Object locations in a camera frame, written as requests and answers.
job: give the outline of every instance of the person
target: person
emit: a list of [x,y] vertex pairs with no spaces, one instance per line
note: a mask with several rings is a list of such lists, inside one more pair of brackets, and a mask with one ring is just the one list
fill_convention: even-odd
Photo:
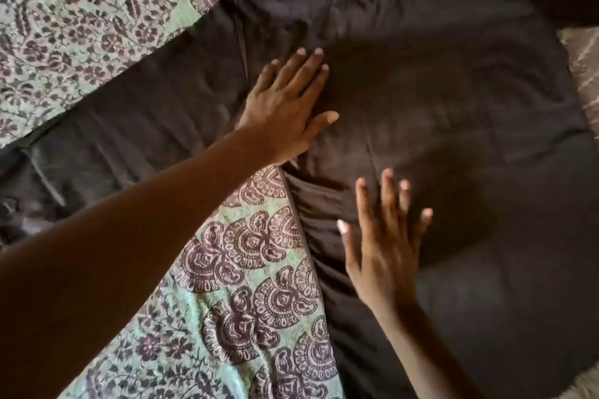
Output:
[[[55,398],[144,304],[200,224],[259,169],[308,149],[339,114],[310,118],[329,75],[322,49],[264,67],[237,129],[205,152],[0,254],[2,396]],[[339,221],[356,292],[419,398],[480,397],[418,306],[418,250],[432,210],[407,226],[410,186],[382,176],[378,228],[356,182],[362,243]]]

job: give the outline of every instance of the person's left hand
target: person's left hand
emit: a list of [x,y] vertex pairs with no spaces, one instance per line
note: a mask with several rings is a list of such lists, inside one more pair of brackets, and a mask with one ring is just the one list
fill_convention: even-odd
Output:
[[312,139],[339,118],[337,112],[327,111],[310,120],[329,67],[320,66],[323,60],[320,48],[306,58],[306,50],[301,47],[283,67],[279,60],[267,64],[247,97],[239,120],[238,129],[262,131],[267,145],[273,149],[272,164],[282,164],[305,152]]

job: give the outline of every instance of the fingernail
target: fingernail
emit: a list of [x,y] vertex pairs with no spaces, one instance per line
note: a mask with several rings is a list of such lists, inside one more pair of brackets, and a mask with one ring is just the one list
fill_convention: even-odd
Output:
[[343,221],[342,219],[337,220],[337,228],[341,232],[341,235],[345,235],[348,233],[348,223]]
[[326,116],[326,121],[329,123],[335,123],[339,119],[338,112],[329,112]]

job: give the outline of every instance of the black garment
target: black garment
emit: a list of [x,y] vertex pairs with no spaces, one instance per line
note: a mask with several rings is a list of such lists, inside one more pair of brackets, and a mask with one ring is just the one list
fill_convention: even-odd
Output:
[[[556,25],[599,19],[552,1],[534,0]],[[527,0],[221,0],[2,151],[2,239],[210,145],[263,64],[301,45],[325,49],[316,111],[341,119],[284,169],[346,395],[413,396],[335,228],[355,222],[354,180],[374,190],[390,166],[436,212],[418,285],[442,339],[489,397],[557,394],[599,358],[599,163],[565,52]]]

